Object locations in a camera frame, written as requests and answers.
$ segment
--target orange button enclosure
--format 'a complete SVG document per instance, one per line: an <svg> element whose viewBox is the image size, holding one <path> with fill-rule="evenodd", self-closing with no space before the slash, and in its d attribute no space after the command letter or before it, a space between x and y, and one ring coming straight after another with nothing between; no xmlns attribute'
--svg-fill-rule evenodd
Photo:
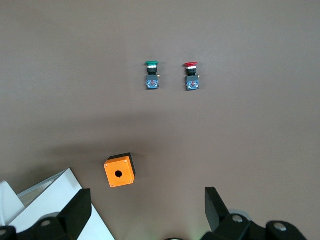
<svg viewBox="0 0 320 240"><path fill-rule="evenodd" d="M130 153L109 157L104 170L111 188L133 184L135 181L136 172Z"/></svg>

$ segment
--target gray background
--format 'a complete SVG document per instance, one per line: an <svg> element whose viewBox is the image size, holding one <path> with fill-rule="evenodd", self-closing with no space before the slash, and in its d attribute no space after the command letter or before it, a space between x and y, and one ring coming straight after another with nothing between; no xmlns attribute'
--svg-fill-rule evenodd
<svg viewBox="0 0 320 240"><path fill-rule="evenodd" d="M1 0L0 81L17 193L70 167L117 240L197 240L214 186L319 238L319 0ZM103 163L126 152L136 180L110 188Z"/></svg>

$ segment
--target screw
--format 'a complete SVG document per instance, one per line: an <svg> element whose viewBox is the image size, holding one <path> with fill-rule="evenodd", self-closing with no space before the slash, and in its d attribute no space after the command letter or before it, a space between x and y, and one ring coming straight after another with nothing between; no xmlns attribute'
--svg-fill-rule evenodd
<svg viewBox="0 0 320 240"><path fill-rule="evenodd" d="M7 233L7 230L5 230L5 229L0 230L0 236L5 235L6 233Z"/></svg>
<svg viewBox="0 0 320 240"><path fill-rule="evenodd" d="M242 217L240 217L239 215L234 215L232 217L232 220L235 221L236 223L242 223L244 221Z"/></svg>
<svg viewBox="0 0 320 240"><path fill-rule="evenodd" d="M46 220L46 221L43 221L42 223L41 223L41 227L46 227L46 226L48 226L48 225L50 225L51 224L51 221L50 220Z"/></svg>
<svg viewBox="0 0 320 240"><path fill-rule="evenodd" d="M286 226L283 225L283 224L280 223L280 222L276 222L273 226L274 226L277 230L279 230L279 231L281 231L281 232L287 231Z"/></svg>

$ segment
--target silver bolt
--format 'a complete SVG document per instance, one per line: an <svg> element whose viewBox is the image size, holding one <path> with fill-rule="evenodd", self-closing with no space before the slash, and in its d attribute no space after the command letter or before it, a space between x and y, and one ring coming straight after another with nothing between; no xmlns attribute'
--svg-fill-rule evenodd
<svg viewBox="0 0 320 240"><path fill-rule="evenodd" d="M48 226L50 224L51 224L51 221L50 220L46 220L46 221L41 223L41 227L46 227L46 226Z"/></svg>
<svg viewBox="0 0 320 240"><path fill-rule="evenodd" d="M232 217L232 220L235 221L236 223L242 223L244 221L242 217L240 217L239 215L234 215Z"/></svg>
<svg viewBox="0 0 320 240"><path fill-rule="evenodd" d="M274 226L277 230L279 230L279 231L281 231L281 232L287 231L286 226L283 225L283 224L280 223L280 222L276 222L273 226Z"/></svg>
<svg viewBox="0 0 320 240"><path fill-rule="evenodd" d="M5 229L0 230L0 236L5 235L6 233L7 233L7 230L5 230Z"/></svg>

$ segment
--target orange box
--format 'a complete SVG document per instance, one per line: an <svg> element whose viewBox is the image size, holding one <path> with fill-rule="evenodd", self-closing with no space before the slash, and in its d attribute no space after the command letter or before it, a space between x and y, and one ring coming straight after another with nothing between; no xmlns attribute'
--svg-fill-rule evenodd
<svg viewBox="0 0 320 240"><path fill-rule="evenodd" d="M109 157L104 170L111 188L133 184L135 181L136 170L129 152Z"/></svg>

